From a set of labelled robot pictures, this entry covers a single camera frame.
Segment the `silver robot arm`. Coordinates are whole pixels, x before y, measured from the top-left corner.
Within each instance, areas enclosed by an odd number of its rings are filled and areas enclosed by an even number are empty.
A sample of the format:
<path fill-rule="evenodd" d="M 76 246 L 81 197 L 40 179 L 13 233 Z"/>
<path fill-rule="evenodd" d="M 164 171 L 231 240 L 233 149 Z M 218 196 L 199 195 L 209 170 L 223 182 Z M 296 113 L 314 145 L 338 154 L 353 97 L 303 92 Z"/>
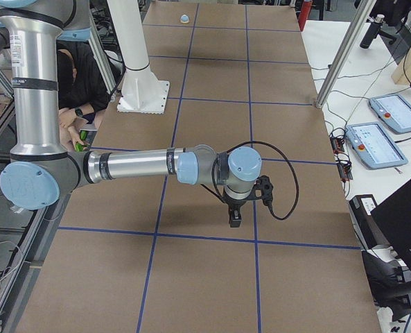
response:
<path fill-rule="evenodd" d="M 87 1 L 0 1 L 17 118 L 17 144 L 0 174 L 3 195 L 18 207 L 39 210 L 87 184 L 174 175 L 219 192 L 233 228 L 241 224 L 245 202 L 271 207 L 273 186 L 261 175 L 261 156 L 246 142 L 223 153 L 206 145 L 131 153 L 69 152 L 61 145 L 56 40 L 63 32 L 88 31 L 89 14 Z"/>

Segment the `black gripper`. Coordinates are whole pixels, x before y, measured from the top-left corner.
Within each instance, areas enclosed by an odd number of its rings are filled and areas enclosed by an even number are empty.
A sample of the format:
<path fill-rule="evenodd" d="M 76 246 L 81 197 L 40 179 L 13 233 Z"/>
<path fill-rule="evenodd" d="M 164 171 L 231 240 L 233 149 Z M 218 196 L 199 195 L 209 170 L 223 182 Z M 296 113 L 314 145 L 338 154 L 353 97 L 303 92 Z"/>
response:
<path fill-rule="evenodd" d="M 273 184 L 268 176 L 259 176 L 246 193 L 235 192 L 230 187 L 224 188 L 223 201 L 228 206 L 229 226 L 239 228 L 242 222 L 241 207 L 248 201 L 261 200 L 271 212 L 273 211 Z"/>

